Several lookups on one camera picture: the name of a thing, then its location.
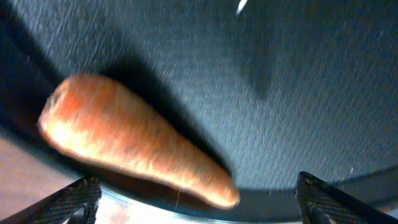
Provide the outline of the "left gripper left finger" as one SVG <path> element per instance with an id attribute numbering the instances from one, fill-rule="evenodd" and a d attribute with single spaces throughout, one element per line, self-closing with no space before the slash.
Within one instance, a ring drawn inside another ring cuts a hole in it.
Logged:
<path id="1" fill-rule="evenodd" d="M 83 177 L 1 223 L 95 224 L 101 196 L 100 180 Z"/>

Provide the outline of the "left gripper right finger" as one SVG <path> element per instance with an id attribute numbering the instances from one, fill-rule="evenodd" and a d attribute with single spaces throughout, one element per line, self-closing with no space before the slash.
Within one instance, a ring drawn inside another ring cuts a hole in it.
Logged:
<path id="1" fill-rule="evenodd" d="M 397 224 L 396 218 L 370 207 L 308 172 L 298 174 L 295 198 L 304 224 Z"/>

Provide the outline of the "orange carrot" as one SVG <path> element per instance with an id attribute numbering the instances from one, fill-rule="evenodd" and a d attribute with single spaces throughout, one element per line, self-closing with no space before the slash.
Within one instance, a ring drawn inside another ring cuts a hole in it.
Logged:
<path id="1" fill-rule="evenodd" d="M 231 176 L 121 83 L 79 73 L 64 79 L 39 116 L 43 138 L 78 161 L 190 193 L 221 209 L 240 194 Z"/>

